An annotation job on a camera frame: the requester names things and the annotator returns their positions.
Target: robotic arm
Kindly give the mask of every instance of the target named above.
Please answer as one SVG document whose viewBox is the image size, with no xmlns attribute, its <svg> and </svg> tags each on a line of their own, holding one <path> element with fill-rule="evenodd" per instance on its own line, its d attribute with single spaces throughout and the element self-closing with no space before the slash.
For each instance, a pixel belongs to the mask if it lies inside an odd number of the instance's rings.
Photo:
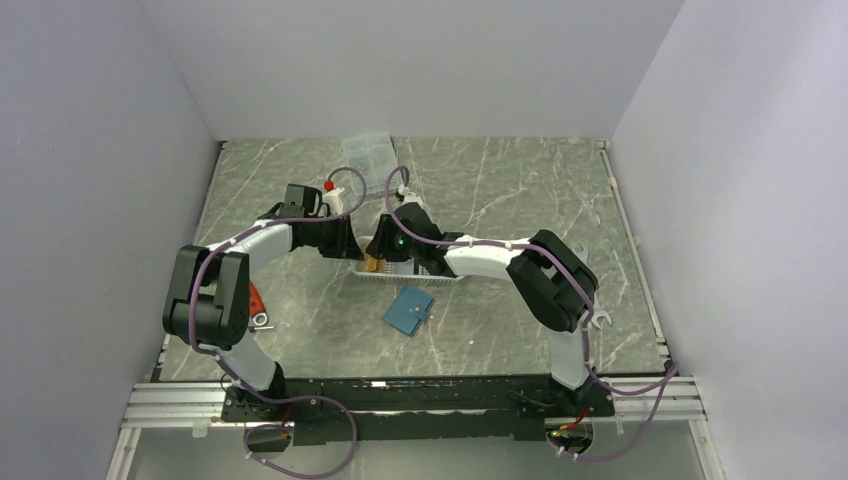
<svg viewBox="0 0 848 480">
<path fill-rule="evenodd" d="M 341 213 L 341 192 L 342 189 L 337 188 L 322 195 L 316 188 L 290 184 L 286 188 L 285 201 L 274 205 L 254 225 L 283 218 L 322 218 L 322 213 L 326 213 L 324 217 Z M 162 324 L 167 333 L 179 337 L 186 344 L 190 344 L 191 288 L 197 280 L 201 263 L 220 245 L 188 245 L 177 253 Z M 246 335 L 250 275 L 271 260 L 301 246 L 315 247 L 327 258 L 363 258 L 353 235 L 350 217 L 316 223 L 279 224 L 263 228 L 223 250 L 200 279 L 202 286 L 215 283 L 216 288 L 214 294 L 201 293 L 198 297 L 195 311 L 198 344 L 214 352 L 216 360 L 225 364 L 241 382 L 267 398 L 286 398 L 285 376 L 280 364 L 262 351 L 252 335 Z M 247 398 L 252 397 L 249 392 L 239 391 L 249 403 L 260 408 L 264 416 L 279 418 L 279 406 Z"/>
<path fill-rule="evenodd" d="M 461 232 L 443 233 L 430 220 L 417 195 L 401 186 L 396 196 L 402 203 L 395 210 L 395 215 L 407 229 L 430 240 L 456 245 L 442 247 L 415 240 L 397 226 L 391 215 L 384 214 L 366 253 L 391 262 L 414 258 L 432 275 L 477 275 L 512 282 L 536 319 L 547 327 L 551 375 L 554 380 L 571 390 L 583 385 L 588 372 L 583 363 L 584 345 L 579 329 L 584 316 L 589 312 L 563 275 L 552 270 L 551 262 L 532 250 L 486 245 L 486 240 Z M 492 243 L 529 243 L 542 247 L 568 269 L 587 295 L 594 296 L 598 288 L 595 274 L 548 230 L 540 230 L 532 238 Z"/>
</svg>

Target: white backdrop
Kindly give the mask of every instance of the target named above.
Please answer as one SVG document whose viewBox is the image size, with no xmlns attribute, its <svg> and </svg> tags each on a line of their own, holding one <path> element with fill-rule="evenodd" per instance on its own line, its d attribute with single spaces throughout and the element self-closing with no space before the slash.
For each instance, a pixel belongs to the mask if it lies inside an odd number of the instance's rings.
<svg viewBox="0 0 848 480">
<path fill-rule="evenodd" d="M 683 0 L 142 0 L 219 139 L 609 138 Z"/>
<path fill-rule="evenodd" d="M 848 4 L 687 0 L 613 137 L 731 479 L 848 470 Z"/>
<path fill-rule="evenodd" d="M 0 5 L 0 479 L 100 479 L 215 143 L 136 0 Z"/>
</svg>

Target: metal frame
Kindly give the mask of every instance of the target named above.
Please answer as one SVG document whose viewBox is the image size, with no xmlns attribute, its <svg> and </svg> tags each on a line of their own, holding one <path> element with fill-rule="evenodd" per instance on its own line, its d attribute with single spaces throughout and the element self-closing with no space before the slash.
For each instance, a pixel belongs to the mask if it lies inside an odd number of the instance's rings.
<svg viewBox="0 0 848 480">
<path fill-rule="evenodd" d="M 596 147 L 604 163 L 604 168 L 609 176 L 610 189 L 612 190 L 618 211 L 621 215 L 625 235 L 627 236 L 630 251 L 636 264 L 639 282 L 656 332 L 660 357 L 663 360 L 670 360 L 671 355 L 668 345 L 657 317 L 651 291 L 645 278 L 641 259 L 639 258 L 636 241 L 630 229 L 618 184 L 610 165 L 609 154 L 607 152 L 609 145 L 609 141 L 598 141 L 596 143 Z M 195 243 L 197 243 L 200 236 L 203 217 L 208 209 L 209 199 L 211 198 L 211 192 L 214 187 L 215 178 L 218 175 L 220 164 L 221 159 L 219 155 L 203 211 L 201 212 L 201 217 L 195 231 Z M 159 366 L 164 362 L 169 340 L 170 335 L 166 335 L 159 355 Z M 656 380 L 656 377 L 640 376 L 604 378 L 604 381 L 625 390 L 635 390 L 645 387 L 656 382 Z M 191 428 L 193 435 L 200 437 L 204 436 L 210 427 L 245 428 L 258 425 L 258 423 L 251 422 L 227 423 L 221 421 L 221 408 L 226 395 L 222 386 L 226 388 L 229 386 L 229 383 L 224 382 L 222 384 L 213 381 L 136 384 L 133 387 L 127 404 L 118 442 L 112 456 L 112 463 L 106 476 L 107 480 L 123 480 L 127 478 L 142 429 Z M 656 400 L 656 390 L 630 397 L 611 394 L 609 398 L 613 401 L 616 415 L 613 417 L 593 417 L 592 421 L 615 422 L 618 425 L 618 433 L 621 435 L 623 433 L 622 425 L 624 422 L 642 422 L 645 420 Z M 438 414 L 444 412 L 432 411 L 431 413 Z M 466 413 L 479 413 L 479 411 L 469 410 Z M 548 418 L 545 422 L 554 425 L 572 420 L 570 418 Z M 725 480 L 724 469 L 712 440 L 709 422 L 707 421 L 694 378 L 676 377 L 669 382 L 663 399 L 660 401 L 654 421 L 688 421 L 705 478 L 707 480 Z"/>
</svg>

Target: floor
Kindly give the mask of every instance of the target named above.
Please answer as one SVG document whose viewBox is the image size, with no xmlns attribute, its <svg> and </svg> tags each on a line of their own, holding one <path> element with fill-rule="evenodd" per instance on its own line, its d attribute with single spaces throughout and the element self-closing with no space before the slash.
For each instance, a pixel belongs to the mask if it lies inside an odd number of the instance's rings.
<svg viewBox="0 0 848 480">
<path fill-rule="evenodd" d="M 548 229 L 588 248 L 601 306 L 613 324 L 592 334 L 604 373 L 662 370 L 645 295 L 608 175 L 585 138 L 396 138 L 410 187 L 442 230 L 517 239 Z M 320 186 L 345 164 L 340 139 L 237 140 L 225 144 L 200 228 L 200 244 L 229 238 L 282 200 L 286 184 Z M 354 214 L 371 235 L 382 201 Z M 410 338 L 382 315 L 404 282 L 358 278 L 351 262 L 298 249 L 252 279 L 274 330 L 257 332 L 289 377 L 380 377 L 546 373 L 542 326 L 508 282 L 465 278 L 416 283 L 436 299 Z M 162 380 L 209 380 L 209 359 L 169 344 Z"/>
</svg>

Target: gray marble surface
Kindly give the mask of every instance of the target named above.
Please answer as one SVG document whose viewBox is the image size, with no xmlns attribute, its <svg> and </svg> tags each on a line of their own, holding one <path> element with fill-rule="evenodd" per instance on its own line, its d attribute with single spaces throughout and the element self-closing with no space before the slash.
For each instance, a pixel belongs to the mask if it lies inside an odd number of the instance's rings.
<svg viewBox="0 0 848 480">
<path fill-rule="evenodd" d="M 646 301 L 595 142 L 571 138 L 396 138 L 410 188 L 442 230 L 515 239 L 545 228 L 588 247 L 612 326 L 592 334 L 605 373 L 662 369 Z M 282 200 L 288 183 L 322 185 L 345 164 L 340 139 L 238 140 L 225 145 L 200 243 L 231 237 Z M 350 179 L 341 179 L 346 184 Z M 383 212 L 371 199 L 354 214 L 371 235 Z M 410 338 L 382 315 L 403 281 L 363 279 L 351 262 L 298 249 L 252 278 L 275 325 L 257 332 L 289 377 L 521 374 L 549 371 L 547 342 L 515 287 L 465 278 L 421 283 L 436 299 Z M 214 362 L 170 342 L 163 380 L 216 379 Z"/>
</svg>

